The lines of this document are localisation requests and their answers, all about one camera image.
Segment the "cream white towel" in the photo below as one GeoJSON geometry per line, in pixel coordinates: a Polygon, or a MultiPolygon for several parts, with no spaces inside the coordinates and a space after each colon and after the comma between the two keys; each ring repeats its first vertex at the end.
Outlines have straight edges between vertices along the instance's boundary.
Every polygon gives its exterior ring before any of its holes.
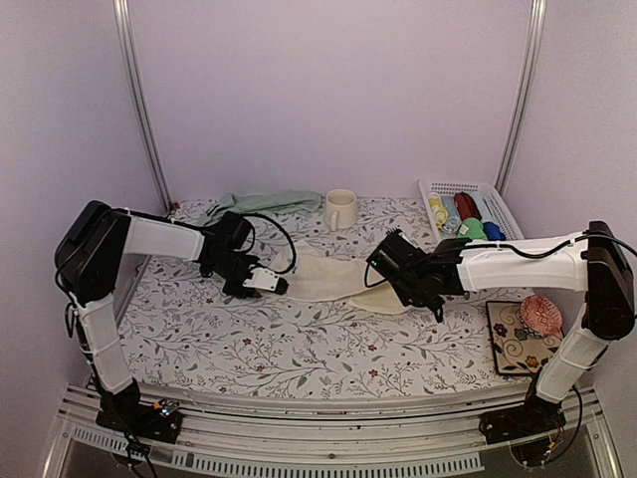
{"type": "Polygon", "coordinates": [[[286,293],[289,299],[306,303],[345,300],[351,307],[382,315],[400,315],[409,310],[389,284],[364,286],[363,260],[329,258],[305,240],[295,242],[294,246],[296,265],[284,275],[289,283],[286,293]]]}

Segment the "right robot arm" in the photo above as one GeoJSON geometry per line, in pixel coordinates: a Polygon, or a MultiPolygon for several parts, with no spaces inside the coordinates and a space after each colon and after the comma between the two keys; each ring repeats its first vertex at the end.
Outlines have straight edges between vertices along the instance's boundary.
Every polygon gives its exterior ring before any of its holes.
{"type": "Polygon", "coordinates": [[[443,320],[444,298],[500,288],[582,292],[584,304],[557,352],[543,365],[515,426],[535,434],[551,421],[579,378],[608,346],[635,326],[631,248],[602,221],[566,236],[518,241],[466,238],[441,241],[426,253],[394,229],[368,256],[366,268],[389,283],[405,306],[426,308],[443,320]]]}

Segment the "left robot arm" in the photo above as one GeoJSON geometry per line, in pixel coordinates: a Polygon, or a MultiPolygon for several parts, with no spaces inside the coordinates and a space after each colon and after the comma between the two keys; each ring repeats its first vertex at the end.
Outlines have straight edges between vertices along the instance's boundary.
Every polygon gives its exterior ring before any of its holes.
{"type": "Polygon", "coordinates": [[[223,279],[225,294],[253,298],[285,283],[243,250],[250,230],[250,222],[235,213],[226,213],[211,226],[195,226],[94,200],[58,246],[55,280],[69,299],[69,326],[93,370],[104,411],[125,431],[140,431],[148,413],[140,403],[115,323],[114,289],[123,257],[161,256],[195,263],[202,276],[223,279]]]}

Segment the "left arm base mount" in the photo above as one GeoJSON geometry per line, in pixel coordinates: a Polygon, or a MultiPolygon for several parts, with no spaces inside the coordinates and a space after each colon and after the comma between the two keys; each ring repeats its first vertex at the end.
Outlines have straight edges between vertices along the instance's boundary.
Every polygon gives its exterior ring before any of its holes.
{"type": "Polygon", "coordinates": [[[180,403],[176,400],[163,398],[154,404],[143,404],[137,399],[103,400],[96,424],[130,437],[175,444],[182,420],[180,403]]]}

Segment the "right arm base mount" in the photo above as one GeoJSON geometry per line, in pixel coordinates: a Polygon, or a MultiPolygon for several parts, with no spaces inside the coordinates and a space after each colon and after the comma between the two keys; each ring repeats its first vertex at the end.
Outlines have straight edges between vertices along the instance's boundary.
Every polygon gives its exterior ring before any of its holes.
{"type": "Polygon", "coordinates": [[[558,431],[566,424],[561,405],[532,397],[522,405],[483,413],[479,431],[488,444],[558,431]]]}

